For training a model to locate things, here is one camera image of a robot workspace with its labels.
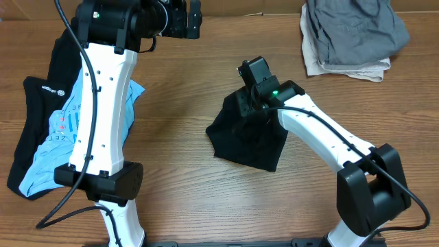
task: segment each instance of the blue garment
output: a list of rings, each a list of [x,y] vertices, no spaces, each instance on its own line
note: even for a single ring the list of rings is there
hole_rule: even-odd
[[[123,142],[128,137],[128,131],[134,122],[134,102],[144,92],[144,88],[130,81],[126,96],[125,117],[123,118]],[[20,191],[29,197],[46,189],[62,187],[54,181],[54,170],[69,162],[73,146],[78,134],[80,109],[82,99],[82,69],[70,98],[62,110],[55,110],[49,118],[49,136],[38,146],[32,166],[27,171],[20,184]]]

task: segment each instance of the white logo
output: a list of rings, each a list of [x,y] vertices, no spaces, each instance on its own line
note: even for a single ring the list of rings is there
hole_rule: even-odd
[[[53,89],[49,88],[48,86],[41,86],[41,88],[49,91],[50,93],[57,93],[56,90],[53,90]],[[59,96],[64,96],[64,94],[66,94],[66,93],[63,90],[58,90]]]

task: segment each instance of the pile of cloth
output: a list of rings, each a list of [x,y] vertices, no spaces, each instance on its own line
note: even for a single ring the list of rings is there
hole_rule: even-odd
[[[78,28],[73,18],[71,27]],[[67,30],[55,41],[47,80],[27,77],[23,82],[27,115],[8,176],[8,188],[35,200],[61,187],[55,168],[69,162],[76,142],[82,99],[80,51]],[[123,119],[123,141],[134,123],[134,102],[144,88],[130,81]]]
[[[307,0],[300,29],[307,74],[381,82],[389,57],[410,40],[390,0]]]

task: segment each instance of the black cloth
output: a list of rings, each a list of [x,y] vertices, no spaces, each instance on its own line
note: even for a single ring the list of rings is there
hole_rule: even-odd
[[[242,117],[235,93],[224,99],[206,133],[216,157],[269,172],[276,171],[288,135],[278,122],[277,111]]]
[[[78,28],[75,18],[72,19],[72,28]],[[62,109],[68,100],[81,66],[79,49],[65,30],[55,41],[47,80],[28,77],[23,82],[26,94],[26,122],[15,149],[14,162],[7,182],[8,188],[23,198],[35,200],[51,191],[42,191],[27,198],[20,192],[19,186],[32,165],[38,146],[43,144],[49,135],[50,115],[53,111]]]

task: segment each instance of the wall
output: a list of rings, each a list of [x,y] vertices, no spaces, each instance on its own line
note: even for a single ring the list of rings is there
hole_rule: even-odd
[[[60,0],[67,17],[71,18],[82,0]],[[241,16],[300,13],[305,0],[201,0],[204,16]],[[439,0],[392,0],[395,11],[439,10]],[[0,0],[3,20],[58,20],[53,0]]]

